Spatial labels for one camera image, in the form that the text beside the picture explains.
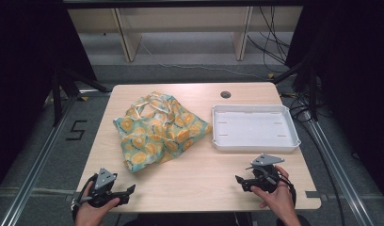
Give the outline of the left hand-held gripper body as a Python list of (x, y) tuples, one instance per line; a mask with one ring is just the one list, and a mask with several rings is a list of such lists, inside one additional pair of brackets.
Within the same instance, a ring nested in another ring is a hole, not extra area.
[(93, 180), (93, 184), (88, 192), (90, 196), (88, 204), (92, 207), (100, 208), (115, 199), (111, 188), (116, 179), (117, 173), (111, 173), (105, 168), (100, 168), (97, 178)]

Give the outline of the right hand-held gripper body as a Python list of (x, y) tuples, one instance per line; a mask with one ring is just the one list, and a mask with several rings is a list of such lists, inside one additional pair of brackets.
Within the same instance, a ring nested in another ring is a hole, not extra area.
[(274, 165), (283, 162), (284, 159), (269, 155), (266, 153), (260, 154), (250, 162), (254, 178), (252, 185), (259, 187), (263, 191), (272, 193), (276, 190), (280, 181), (280, 176)]

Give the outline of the orange print cloth bag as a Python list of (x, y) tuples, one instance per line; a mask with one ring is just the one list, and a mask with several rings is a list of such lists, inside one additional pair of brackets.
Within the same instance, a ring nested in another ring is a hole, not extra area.
[(113, 124), (120, 135), (124, 165), (137, 172), (180, 156), (212, 131), (212, 125), (168, 94), (154, 91), (131, 104)]

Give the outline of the person's right hand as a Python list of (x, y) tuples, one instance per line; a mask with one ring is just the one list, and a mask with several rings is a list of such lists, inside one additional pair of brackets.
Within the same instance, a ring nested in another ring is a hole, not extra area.
[(284, 182), (279, 182), (277, 189), (273, 193), (267, 193), (257, 186), (252, 186), (251, 191), (263, 201), (261, 208), (268, 207), (278, 217), (282, 212), (296, 211), (293, 205), (292, 194), (289, 187)]

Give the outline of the person's left hand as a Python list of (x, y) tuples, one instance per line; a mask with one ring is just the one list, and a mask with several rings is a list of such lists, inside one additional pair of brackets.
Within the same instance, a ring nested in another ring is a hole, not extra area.
[(105, 215), (115, 208), (120, 202), (119, 198), (109, 201), (102, 207), (95, 208), (88, 203), (83, 203), (75, 218), (75, 226), (104, 226)]

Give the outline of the white plastic tray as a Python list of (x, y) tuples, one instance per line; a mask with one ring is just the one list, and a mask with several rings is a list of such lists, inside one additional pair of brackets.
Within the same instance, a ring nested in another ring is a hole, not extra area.
[(290, 153), (301, 141), (284, 105), (214, 105), (213, 144), (223, 152)]

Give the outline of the black tripod stand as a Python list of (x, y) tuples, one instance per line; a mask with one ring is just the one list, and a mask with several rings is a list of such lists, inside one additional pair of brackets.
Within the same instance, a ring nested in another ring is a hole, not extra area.
[(80, 93), (79, 88), (75, 85), (75, 81), (81, 81), (100, 92), (110, 92), (110, 89), (100, 85), (97, 81), (88, 79), (71, 69), (63, 67), (55, 69), (51, 82), (55, 110), (54, 126), (58, 125), (63, 114), (60, 91), (63, 90), (68, 97), (76, 97)]
[(313, 67), (312, 61), (310, 59), (303, 59), (297, 63), (294, 67), (290, 68), (285, 73), (276, 76), (272, 83), (277, 85), (286, 78), (290, 77), (292, 74), (296, 75), (295, 82), (293, 84), (293, 90), (296, 92), (301, 92), (304, 89), (307, 89), (309, 92), (309, 111), (311, 117), (314, 121), (318, 121), (317, 117), (317, 105), (316, 105), (316, 71)]

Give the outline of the black curtain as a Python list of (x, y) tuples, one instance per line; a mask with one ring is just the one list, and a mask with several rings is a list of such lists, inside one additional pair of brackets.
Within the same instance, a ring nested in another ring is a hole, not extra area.
[(96, 78), (63, 0), (0, 0), (0, 185), (31, 134), (57, 66)]
[(307, 0), (287, 65), (320, 46), (315, 69), (334, 117), (384, 196), (384, 0)]

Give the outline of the light wooden shelf unit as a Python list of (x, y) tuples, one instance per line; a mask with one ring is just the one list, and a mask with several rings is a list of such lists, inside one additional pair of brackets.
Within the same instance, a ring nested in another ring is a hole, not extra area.
[(93, 8), (71, 9), (79, 33), (118, 33), (125, 60), (136, 57), (142, 35), (153, 32), (229, 32), (238, 61), (244, 59), (250, 32), (273, 23), (277, 32), (293, 32), (301, 7)]

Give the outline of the aluminium floor rail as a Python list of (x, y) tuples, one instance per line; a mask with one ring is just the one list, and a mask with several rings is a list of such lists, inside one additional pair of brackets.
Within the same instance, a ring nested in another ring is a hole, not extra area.
[(9, 206), (7, 212), (4, 214), (3, 219), (0, 222), (0, 226), (16, 226), (18, 219), (24, 210), (24, 207), (29, 200), (33, 187), (40, 177), (46, 161), (56, 144), (59, 133), (63, 128), (63, 124), (65, 123), (65, 120), (75, 102), (76, 97), (69, 97), (64, 103), (61, 116), (58, 120), (54, 121), (53, 125), (50, 127), (50, 130), (47, 133), (47, 137), (43, 141), (43, 145), (40, 148), (32, 167), (25, 175), (25, 179), (23, 180), (22, 184), (18, 189), (16, 189), (16, 193), (11, 202), (11, 205)]
[(339, 188), (341, 189), (344, 198), (350, 206), (350, 209), (355, 216), (359, 226), (375, 226), (375, 222), (370, 217), (370, 214), (367, 211), (359, 193), (348, 178), (341, 162), (339, 161), (336, 153), (328, 142), (328, 139), (319, 122), (314, 119), (309, 111), (304, 113), (304, 117), (308, 121), (310, 131), (314, 136), (315, 142), (319, 146), (321, 155), (324, 157), (325, 162), (328, 164), (328, 168), (338, 183)]

